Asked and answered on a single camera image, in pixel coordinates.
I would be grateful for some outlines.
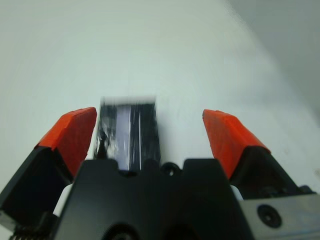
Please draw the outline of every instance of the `black object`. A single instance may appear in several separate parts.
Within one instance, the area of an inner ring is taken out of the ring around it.
[[[147,159],[161,163],[154,103],[102,102],[94,159],[114,159],[120,170],[140,171]]]
[[[147,160],[136,176],[114,160],[84,161],[52,240],[252,240],[215,159],[187,159],[168,175]]]
[[[257,209],[258,216],[261,221],[271,228],[279,228],[282,224],[282,219],[272,206],[270,205],[260,205]]]
[[[72,180],[57,151],[36,147],[0,194],[0,223],[17,235],[48,235],[59,197]]]
[[[230,178],[243,199],[263,199],[314,193],[297,187],[286,171],[263,147],[248,146]]]

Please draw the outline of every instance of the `orange rubber pad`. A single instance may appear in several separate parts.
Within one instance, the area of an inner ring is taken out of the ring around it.
[[[58,150],[73,176],[85,160],[96,124],[94,107],[68,112],[44,135],[37,146]]]
[[[233,115],[222,111],[205,109],[202,118],[212,154],[219,160],[228,178],[230,178],[235,171],[246,147],[260,146],[267,149],[267,147]]]

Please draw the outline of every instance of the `white table surface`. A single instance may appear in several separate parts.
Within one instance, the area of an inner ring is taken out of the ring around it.
[[[162,161],[212,157],[202,111],[221,110],[320,191],[319,125],[226,1],[3,0],[0,34],[0,190],[62,114],[155,96]]]

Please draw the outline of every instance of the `black screw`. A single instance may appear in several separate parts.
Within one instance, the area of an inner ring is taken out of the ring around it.
[[[266,204],[260,205],[257,209],[257,212],[259,218],[265,225],[274,229],[279,228],[281,226],[282,219],[277,210],[274,209],[272,206]]]
[[[181,169],[178,167],[178,165],[172,163],[172,162],[166,162],[162,165],[161,170],[164,174],[168,176],[174,176],[181,172]]]

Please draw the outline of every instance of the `white surface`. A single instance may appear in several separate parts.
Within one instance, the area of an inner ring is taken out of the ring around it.
[[[164,162],[211,157],[202,111],[221,110],[320,192],[319,126],[226,1],[1,1],[0,33],[0,189],[62,114],[154,95]]]

